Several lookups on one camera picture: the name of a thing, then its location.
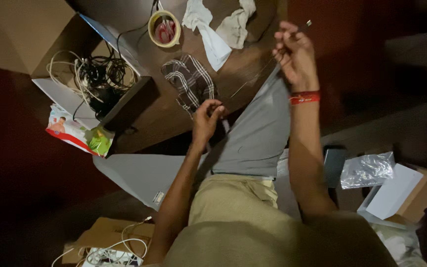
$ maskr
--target checkered fabric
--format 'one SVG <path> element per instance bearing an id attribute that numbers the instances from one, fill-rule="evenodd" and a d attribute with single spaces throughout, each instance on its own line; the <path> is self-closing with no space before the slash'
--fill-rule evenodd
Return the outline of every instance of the checkered fabric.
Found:
<path id="1" fill-rule="evenodd" d="M 169 60 L 161 67 L 164 77 L 179 91 L 177 102 L 192 117 L 206 100 L 216 98 L 217 87 L 204 67 L 193 56 Z"/>

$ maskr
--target plastic bag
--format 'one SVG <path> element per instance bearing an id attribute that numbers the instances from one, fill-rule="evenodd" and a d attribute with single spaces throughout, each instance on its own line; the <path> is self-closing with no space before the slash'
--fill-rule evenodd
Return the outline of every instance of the plastic bag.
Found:
<path id="1" fill-rule="evenodd" d="M 105 157 L 108 154 L 113 143 L 113 133 L 101 126 L 88 130 L 74 121 L 59 105 L 53 104 L 50 107 L 52 111 L 46 132 L 93 155 Z"/>
<path id="2" fill-rule="evenodd" d="M 393 151 L 346 160 L 340 176 L 342 189 L 382 185 L 393 178 L 394 166 Z"/>

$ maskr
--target hand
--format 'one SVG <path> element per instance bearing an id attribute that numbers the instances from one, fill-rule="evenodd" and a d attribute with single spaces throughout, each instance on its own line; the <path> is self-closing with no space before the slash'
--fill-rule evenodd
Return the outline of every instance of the hand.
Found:
<path id="1" fill-rule="evenodd" d="M 273 56 L 293 85 L 293 92 L 317 91 L 317 78 L 314 48 L 311 40 L 298 27 L 287 21 L 279 24 L 281 31 L 276 32 L 276 48 Z"/>
<path id="2" fill-rule="evenodd" d="M 192 143 L 195 145 L 205 147 L 207 142 L 215 132 L 217 120 L 225 113 L 225 107 L 222 102 L 216 99 L 205 100 L 202 105 L 197 108 L 193 115 L 193 130 L 192 130 Z"/>

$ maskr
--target white paper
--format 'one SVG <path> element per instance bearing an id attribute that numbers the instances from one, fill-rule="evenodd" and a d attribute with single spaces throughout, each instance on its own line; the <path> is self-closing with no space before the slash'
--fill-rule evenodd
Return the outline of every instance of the white paper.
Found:
<path id="1" fill-rule="evenodd" d="M 366 211 L 384 220 L 393 216 L 423 178 L 423 174 L 401 164 L 393 168 L 393 179 L 387 179 L 368 205 Z"/>
<path id="2" fill-rule="evenodd" d="M 248 35 L 246 22 L 256 11 L 254 0 L 240 0 L 241 9 L 223 19 L 215 31 L 232 48 L 242 49 Z"/>
<path id="3" fill-rule="evenodd" d="M 199 28 L 207 59 L 212 68 L 218 71 L 225 61 L 227 61 L 232 49 L 209 27 L 211 21 L 212 13 L 209 9 L 205 8 L 202 0 L 187 1 L 186 13 L 182 19 L 182 25 L 193 31 L 196 27 Z"/>

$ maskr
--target red thread bracelet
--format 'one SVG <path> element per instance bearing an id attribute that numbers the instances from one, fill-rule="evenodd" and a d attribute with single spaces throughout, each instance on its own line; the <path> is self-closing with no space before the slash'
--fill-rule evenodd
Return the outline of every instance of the red thread bracelet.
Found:
<path id="1" fill-rule="evenodd" d="M 291 105 L 299 105 L 302 103 L 315 102 L 321 100 L 319 91 L 293 93 L 289 97 Z"/>

